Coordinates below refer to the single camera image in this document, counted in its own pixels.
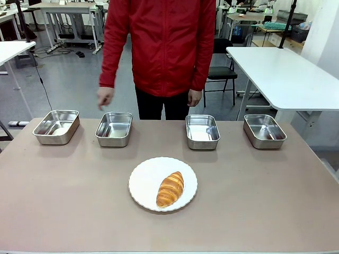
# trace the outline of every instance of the black pants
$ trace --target black pants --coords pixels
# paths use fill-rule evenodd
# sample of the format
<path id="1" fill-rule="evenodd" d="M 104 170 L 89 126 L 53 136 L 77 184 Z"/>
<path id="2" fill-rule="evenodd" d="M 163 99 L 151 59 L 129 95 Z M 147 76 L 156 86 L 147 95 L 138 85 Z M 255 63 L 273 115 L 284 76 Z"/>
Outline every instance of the black pants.
<path id="1" fill-rule="evenodd" d="M 185 120 L 189 113 L 188 91 L 173 97 L 157 97 L 136 88 L 136 94 L 141 120 L 161 120 L 163 105 L 166 120 Z"/>

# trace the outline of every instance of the metal container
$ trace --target metal container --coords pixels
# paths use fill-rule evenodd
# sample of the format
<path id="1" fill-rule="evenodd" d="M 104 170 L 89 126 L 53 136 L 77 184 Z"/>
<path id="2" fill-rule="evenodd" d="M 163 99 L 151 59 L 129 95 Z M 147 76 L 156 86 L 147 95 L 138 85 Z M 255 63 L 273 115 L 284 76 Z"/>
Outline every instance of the metal container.
<path id="1" fill-rule="evenodd" d="M 79 111 L 53 110 L 34 129 L 41 144 L 67 144 L 80 124 Z"/>
<path id="2" fill-rule="evenodd" d="M 244 130 L 257 149 L 279 149 L 286 134 L 269 115 L 245 115 Z"/>
<path id="3" fill-rule="evenodd" d="M 103 115 L 95 135 L 102 147 L 125 147 L 131 132 L 131 113 L 108 112 Z"/>
<path id="4" fill-rule="evenodd" d="M 211 115 L 188 115 L 186 131 L 189 148 L 192 150 L 214 150 L 220 134 L 216 120 Z"/>

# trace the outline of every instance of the machine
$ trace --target machine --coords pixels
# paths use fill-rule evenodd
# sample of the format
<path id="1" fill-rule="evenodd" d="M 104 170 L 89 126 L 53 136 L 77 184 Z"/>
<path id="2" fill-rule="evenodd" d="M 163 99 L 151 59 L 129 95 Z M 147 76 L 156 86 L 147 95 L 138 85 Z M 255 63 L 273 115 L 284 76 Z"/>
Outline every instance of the machine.
<path id="1" fill-rule="evenodd" d="M 267 3 L 267 8 L 265 9 L 265 14 L 273 14 L 273 4 L 276 0 L 269 0 Z"/>
<path id="2" fill-rule="evenodd" d="M 232 4 L 228 9 L 228 14 L 236 13 L 237 12 L 237 0 L 232 0 Z"/>

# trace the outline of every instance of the chair leg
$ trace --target chair leg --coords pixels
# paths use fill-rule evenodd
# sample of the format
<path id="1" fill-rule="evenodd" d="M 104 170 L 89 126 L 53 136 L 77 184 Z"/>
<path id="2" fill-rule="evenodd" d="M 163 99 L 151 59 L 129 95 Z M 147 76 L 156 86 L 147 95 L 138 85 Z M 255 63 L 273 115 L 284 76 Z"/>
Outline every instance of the chair leg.
<path id="1" fill-rule="evenodd" d="M 0 128 L 3 129 L 3 131 L 6 133 L 8 139 L 11 141 L 13 140 L 13 136 L 9 132 L 9 130 L 6 128 L 6 126 L 0 121 Z"/>
<path id="2" fill-rule="evenodd" d="M 227 82 L 228 82 L 228 79 L 226 79 L 226 82 L 225 82 L 225 85 L 224 85 L 224 89 L 222 90 L 223 93 L 225 92 L 225 89 L 226 89 L 226 86 L 227 86 Z"/>
<path id="3" fill-rule="evenodd" d="M 232 79 L 233 81 L 233 106 L 235 106 L 235 83 L 234 83 L 234 79 Z"/>
<path id="4" fill-rule="evenodd" d="M 206 107 L 206 94 L 205 94 L 205 88 L 203 89 L 203 107 Z"/>

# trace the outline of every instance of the plate rim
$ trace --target plate rim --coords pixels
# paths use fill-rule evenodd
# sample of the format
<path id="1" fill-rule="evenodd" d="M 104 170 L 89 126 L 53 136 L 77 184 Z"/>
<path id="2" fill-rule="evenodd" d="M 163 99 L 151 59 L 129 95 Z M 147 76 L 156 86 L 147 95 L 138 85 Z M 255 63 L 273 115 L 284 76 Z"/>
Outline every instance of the plate rim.
<path id="1" fill-rule="evenodd" d="M 134 196 L 133 196 L 133 194 L 132 194 L 132 192 L 131 192 L 131 190 L 130 190 L 130 187 L 129 187 L 129 186 L 130 186 L 131 176 L 132 176 L 134 170 L 135 170 L 139 165 L 141 165 L 142 163 L 144 163 L 144 162 L 146 162 L 146 161 L 148 161 L 148 160 L 156 159 L 156 158 L 170 158 L 170 159 L 178 160 L 178 161 L 180 161 L 180 162 L 186 164 L 187 166 L 189 166 L 189 167 L 191 168 L 191 170 L 193 171 L 194 176 L 195 176 L 195 180 L 197 181 L 197 187 L 195 188 L 195 192 L 194 192 L 193 196 L 191 197 L 191 199 L 190 199 L 189 201 L 187 201 L 187 203 L 185 203 L 184 205 L 179 206 L 179 207 L 174 208 L 174 209 L 171 209 L 171 210 L 165 210 L 165 211 L 162 211 L 162 210 L 155 210 L 155 209 L 151 209 L 151 208 L 149 208 L 149 207 L 145 207 L 144 205 L 140 204 L 140 203 L 134 198 Z M 175 211 L 175 210 L 178 210 L 178 209 L 181 209 L 181 208 L 185 207 L 187 204 L 189 204 L 189 203 L 194 199 L 194 197 L 195 197 L 195 195 L 197 194 L 197 191 L 198 191 L 198 179 L 197 179 L 197 175 L 195 174 L 193 168 L 192 168 L 190 165 L 188 165 L 186 162 L 183 162 L 182 160 L 179 160 L 179 159 L 176 159 L 176 158 L 173 158 L 173 157 L 164 157 L 164 156 L 161 156 L 161 157 L 154 157 L 154 158 L 150 158 L 150 159 L 144 160 L 143 162 L 139 163 L 139 164 L 133 169 L 133 171 L 131 172 L 131 174 L 130 174 L 130 176 L 129 176 L 129 178 L 128 178 L 128 191 L 129 191 L 129 194 L 131 195 L 131 197 L 133 198 L 133 200 L 134 200 L 136 203 L 138 203 L 140 206 L 142 206 L 143 208 L 146 208 L 146 209 L 148 209 L 148 210 L 151 210 L 151 211 L 154 211 L 154 212 L 158 212 L 158 213 L 172 212 L 172 211 Z"/>

